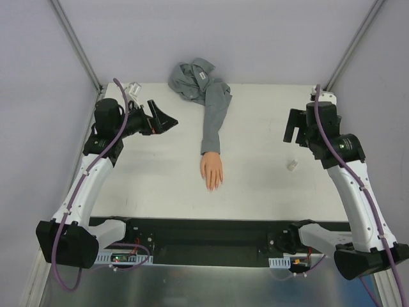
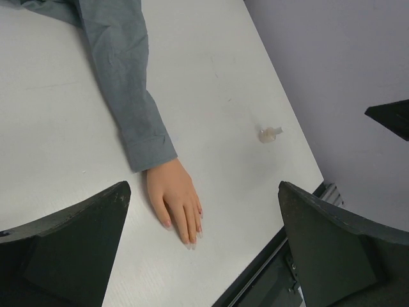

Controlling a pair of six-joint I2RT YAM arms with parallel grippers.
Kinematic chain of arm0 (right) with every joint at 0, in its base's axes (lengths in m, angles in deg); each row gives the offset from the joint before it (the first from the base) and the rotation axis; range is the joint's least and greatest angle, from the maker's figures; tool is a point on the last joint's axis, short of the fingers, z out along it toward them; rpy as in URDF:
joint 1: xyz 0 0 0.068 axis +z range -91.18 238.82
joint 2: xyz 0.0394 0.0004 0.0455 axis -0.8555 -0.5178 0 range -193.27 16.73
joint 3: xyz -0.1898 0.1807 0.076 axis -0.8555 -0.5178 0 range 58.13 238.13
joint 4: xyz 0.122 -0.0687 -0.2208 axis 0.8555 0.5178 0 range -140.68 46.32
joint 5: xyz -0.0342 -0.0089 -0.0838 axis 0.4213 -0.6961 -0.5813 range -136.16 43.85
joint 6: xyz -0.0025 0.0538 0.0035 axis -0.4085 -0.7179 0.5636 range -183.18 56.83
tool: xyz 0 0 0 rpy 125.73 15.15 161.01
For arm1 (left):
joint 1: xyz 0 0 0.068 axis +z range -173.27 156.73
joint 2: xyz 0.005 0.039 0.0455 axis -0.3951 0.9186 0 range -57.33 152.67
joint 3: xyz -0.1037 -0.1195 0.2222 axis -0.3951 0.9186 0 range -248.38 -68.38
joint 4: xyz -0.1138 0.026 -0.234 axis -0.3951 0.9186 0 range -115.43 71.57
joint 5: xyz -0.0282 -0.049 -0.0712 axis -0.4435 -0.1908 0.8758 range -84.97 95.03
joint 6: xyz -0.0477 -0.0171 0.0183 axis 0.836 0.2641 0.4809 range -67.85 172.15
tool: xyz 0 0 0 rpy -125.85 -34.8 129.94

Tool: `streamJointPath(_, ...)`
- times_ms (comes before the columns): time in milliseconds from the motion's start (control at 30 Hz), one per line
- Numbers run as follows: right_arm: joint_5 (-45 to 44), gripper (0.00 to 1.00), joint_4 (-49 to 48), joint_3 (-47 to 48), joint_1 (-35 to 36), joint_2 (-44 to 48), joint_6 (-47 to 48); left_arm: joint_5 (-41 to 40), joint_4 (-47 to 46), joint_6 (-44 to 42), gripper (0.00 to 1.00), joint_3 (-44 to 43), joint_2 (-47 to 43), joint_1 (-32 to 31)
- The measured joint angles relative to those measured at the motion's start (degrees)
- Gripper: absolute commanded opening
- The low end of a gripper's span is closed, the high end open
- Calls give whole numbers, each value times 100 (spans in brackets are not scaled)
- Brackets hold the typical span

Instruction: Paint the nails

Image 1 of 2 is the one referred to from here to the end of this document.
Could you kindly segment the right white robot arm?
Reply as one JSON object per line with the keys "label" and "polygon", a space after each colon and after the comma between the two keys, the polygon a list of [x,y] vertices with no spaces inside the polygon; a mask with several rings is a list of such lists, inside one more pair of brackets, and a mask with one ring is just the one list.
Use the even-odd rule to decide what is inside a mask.
{"label": "right white robot arm", "polygon": [[277,247],[294,255],[311,247],[331,257],[347,280],[390,269],[408,259],[408,245],[399,243],[387,226],[371,188],[365,154],[353,134],[340,133],[341,117],[331,102],[310,102],[291,109],[284,141],[307,147],[333,181],[351,233],[324,229],[310,219],[290,224]]}

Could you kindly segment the clear nail polish bottle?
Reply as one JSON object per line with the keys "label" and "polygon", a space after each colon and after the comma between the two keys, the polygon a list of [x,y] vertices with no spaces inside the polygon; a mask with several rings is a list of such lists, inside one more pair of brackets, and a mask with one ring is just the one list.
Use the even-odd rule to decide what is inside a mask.
{"label": "clear nail polish bottle", "polygon": [[297,167],[297,165],[298,165],[298,161],[295,160],[295,159],[293,159],[293,160],[291,160],[291,161],[287,164],[287,169],[288,169],[289,171],[294,171],[295,168]]}

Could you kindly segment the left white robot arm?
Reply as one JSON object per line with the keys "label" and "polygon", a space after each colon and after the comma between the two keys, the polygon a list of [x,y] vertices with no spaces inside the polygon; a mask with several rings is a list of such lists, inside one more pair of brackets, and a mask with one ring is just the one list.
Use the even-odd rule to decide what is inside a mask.
{"label": "left white robot arm", "polygon": [[46,262],[89,269],[98,252],[112,244],[130,248],[135,233],[119,219],[108,219],[98,226],[89,220],[105,179],[115,167],[123,149],[123,139],[140,133],[143,136],[163,134],[178,120],[162,112],[154,100],[151,111],[130,101],[127,107],[113,98],[95,104],[95,123],[84,149],[80,170],[65,200],[50,221],[40,221],[36,236]]}

